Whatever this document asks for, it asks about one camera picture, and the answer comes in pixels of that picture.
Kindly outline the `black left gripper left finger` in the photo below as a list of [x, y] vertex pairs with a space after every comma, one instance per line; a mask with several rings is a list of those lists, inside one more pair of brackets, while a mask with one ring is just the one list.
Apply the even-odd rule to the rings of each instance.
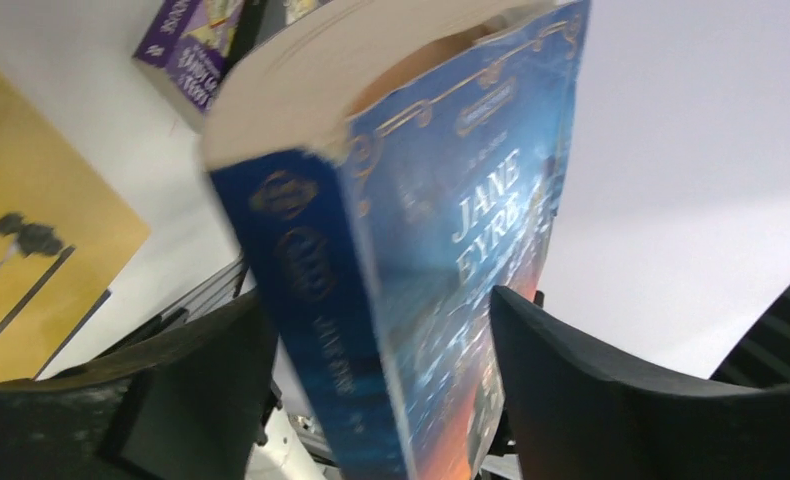
[[0, 383], [0, 479], [241, 479], [279, 401], [249, 292], [46, 380]]

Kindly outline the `blue Jane Eyre book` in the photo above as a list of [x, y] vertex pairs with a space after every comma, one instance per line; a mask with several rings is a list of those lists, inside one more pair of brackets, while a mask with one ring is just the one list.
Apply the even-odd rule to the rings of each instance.
[[333, 1], [225, 76], [202, 161], [346, 479], [471, 479], [489, 297], [537, 290], [587, 1]]

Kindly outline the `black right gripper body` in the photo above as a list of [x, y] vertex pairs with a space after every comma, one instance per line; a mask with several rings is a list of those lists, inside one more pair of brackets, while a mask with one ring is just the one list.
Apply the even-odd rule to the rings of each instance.
[[738, 341], [711, 378], [751, 388], [790, 383], [790, 285]]

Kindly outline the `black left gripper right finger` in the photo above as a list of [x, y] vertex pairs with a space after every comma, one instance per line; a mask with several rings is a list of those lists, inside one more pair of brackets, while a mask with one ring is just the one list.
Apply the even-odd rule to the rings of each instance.
[[524, 478], [790, 479], [790, 383], [670, 370], [503, 286], [490, 320]]

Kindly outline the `yellow Little Prince book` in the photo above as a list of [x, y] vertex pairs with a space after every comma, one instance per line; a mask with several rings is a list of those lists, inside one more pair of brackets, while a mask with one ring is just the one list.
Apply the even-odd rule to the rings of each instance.
[[0, 72], [0, 382], [37, 377], [148, 235]]

